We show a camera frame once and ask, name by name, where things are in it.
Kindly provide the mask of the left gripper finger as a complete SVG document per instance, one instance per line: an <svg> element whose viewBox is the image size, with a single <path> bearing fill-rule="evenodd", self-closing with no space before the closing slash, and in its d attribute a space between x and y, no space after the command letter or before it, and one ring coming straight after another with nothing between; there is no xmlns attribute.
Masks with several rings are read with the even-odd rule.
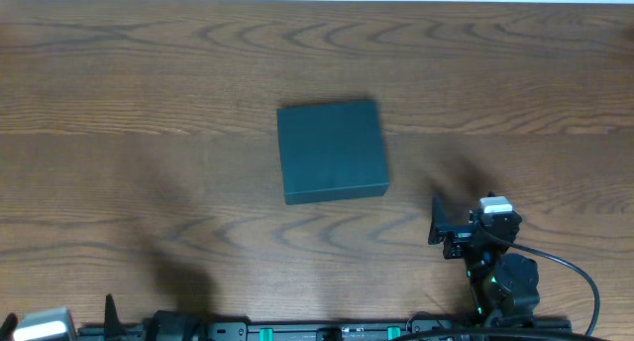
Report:
<svg viewBox="0 0 634 341"><path fill-rule="evenodd" d="M0 341L11 341L19 319L15 313L9 313L0 327Z"/></svg>
<svg viewBox="0 0 634 341"><path fill-rule="evenodd" d="M103 332L105 339L121 339L124 337L124 326L121 324L112 294L105 298Z"/></svg>

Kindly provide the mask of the dark green hinged box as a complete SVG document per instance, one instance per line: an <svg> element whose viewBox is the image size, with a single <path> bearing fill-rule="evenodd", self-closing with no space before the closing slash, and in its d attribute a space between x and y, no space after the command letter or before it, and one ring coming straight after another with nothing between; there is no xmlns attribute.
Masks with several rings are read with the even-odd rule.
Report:
<svg viewBox="0 0 634 341"><path fill-rule="evenodd" d="M375 101L289 106L276 117L286 204L385 195L389 172Z"/></svg>

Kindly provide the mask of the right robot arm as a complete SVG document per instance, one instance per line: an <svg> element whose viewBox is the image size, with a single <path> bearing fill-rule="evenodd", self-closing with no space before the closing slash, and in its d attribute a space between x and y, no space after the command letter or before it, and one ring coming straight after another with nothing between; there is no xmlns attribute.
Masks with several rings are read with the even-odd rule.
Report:
<svg viewBox="0 0 634 341"><path fill-rule="evenodd" d="M521 222L503 196L482 198L463 224L450 220L439 196L432 199L428 243L441 244L445 259L465 262L477 322L485 327L533 322L533 310L540 301L537 264L508 251Z"/></svg>

